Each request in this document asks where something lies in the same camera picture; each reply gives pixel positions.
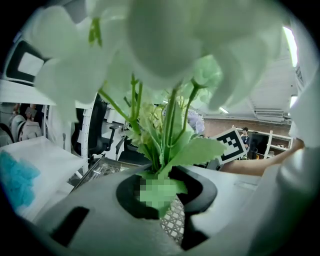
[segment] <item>brick wall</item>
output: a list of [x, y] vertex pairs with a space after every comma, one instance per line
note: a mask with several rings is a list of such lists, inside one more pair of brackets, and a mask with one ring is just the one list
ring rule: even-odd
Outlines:
[[232, 128], [248, 127], [249, 130], [269, 133], [273, 130], [274, 134], [289, 136], [290, 125], [273, 124], [267, 122], [245, 121], [245, 120], [225, 120], [225, 119], [204, 119], [205, 136], [215, 136], [225, 130]]

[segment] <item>office chair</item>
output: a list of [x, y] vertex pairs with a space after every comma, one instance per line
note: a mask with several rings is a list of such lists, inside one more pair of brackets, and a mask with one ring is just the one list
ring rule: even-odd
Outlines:
[[[151, 161], [148, 158], [146, 158], [143, 154], [137, 152], [138, 148], [136, 146], [133, 146], [130, 141], [131, 140], [125, 136], [115, 146], [115, 160], [141, 166], [151, 164]], [[124, 151], [121, 152], [120, 157], [118, 158], [119, 150], [123, 143]]]
[[[102, 124], [104, 117], [107, 111], [107, 105], [100, 101], [96, 100], [92, 109], [90, 126], [89, 126], [89, 136], [88, 136], [88, 158], [93, 159], [93, 154], [100, 155], [104, 151], [110, 151], [111, 145], [114, 142], [113, 138], [115, 135], [116, 129], [119, 128], [118, 124], [114, 124], [110, 127], [112, 130], [110, 138], [102, 137]], [[74, 150], [81, 155], [81, 144], [77, 142], [80, 130], [83, 123], [83, 109], [77, 109], [76, 114], [79, 120], [79, 123], [74, 124], [75, 131], [72, 135], [71, 141], [74, 147]]]

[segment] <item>person's arm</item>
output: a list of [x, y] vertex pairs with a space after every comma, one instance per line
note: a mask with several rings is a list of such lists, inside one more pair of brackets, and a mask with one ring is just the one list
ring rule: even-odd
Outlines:
[[262, 176], [266, 168], [272, 165], [281, 164], [287, 157], [291, 156], [297, 150], [302, 149], [304, 146], [302, 140], [295, 139], [292, 148], [274, 157], [258, 160], [234, 160], [224, 164], [221, 168], [221, 172]]

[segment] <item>white panel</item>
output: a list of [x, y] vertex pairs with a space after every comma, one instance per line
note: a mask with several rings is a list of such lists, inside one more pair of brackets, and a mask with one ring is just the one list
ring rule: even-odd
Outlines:
[[[35, 87], [7, 80], [0, 80], [0, 102], [56, 105]], [[88, 109], [91, 105], [75, 101], [78, 109]]]
[[18, 71], [36, 76], [45, 61], [32, 54], [25, 52], [18, 66]]

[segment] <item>white plastic holder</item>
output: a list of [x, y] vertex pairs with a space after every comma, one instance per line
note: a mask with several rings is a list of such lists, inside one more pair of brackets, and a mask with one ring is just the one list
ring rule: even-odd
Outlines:
[[83, 122], [81, 132], [81, 157], [84, 159], [82, 166], [83, 175], [89, 171], [88, 167], [88, 139], [89, 139], [89, 128], [92, 110], [94, 108], [95, 101], [92, 102], [91, 106], [83, 111]]

